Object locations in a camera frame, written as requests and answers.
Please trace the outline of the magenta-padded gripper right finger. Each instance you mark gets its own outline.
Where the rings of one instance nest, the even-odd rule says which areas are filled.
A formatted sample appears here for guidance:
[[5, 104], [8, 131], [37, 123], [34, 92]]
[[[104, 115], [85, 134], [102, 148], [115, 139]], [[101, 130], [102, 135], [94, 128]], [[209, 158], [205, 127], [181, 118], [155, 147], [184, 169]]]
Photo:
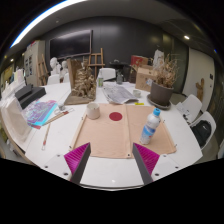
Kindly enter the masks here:
[[145, 185], [170, 175], [181, 167], [168, 154], [157, 154], [137, 143], [132, 151]]

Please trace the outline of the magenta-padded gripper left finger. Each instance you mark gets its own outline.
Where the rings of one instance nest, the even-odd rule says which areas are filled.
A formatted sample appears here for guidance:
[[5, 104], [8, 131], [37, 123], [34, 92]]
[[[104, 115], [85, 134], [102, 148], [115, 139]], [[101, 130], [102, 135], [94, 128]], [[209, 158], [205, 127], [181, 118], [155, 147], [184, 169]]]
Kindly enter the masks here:
[[56, 154], [42, 166], [42, 169], [79, 185], [90, 153], [90, 144], [86, 143], [65, 155]]

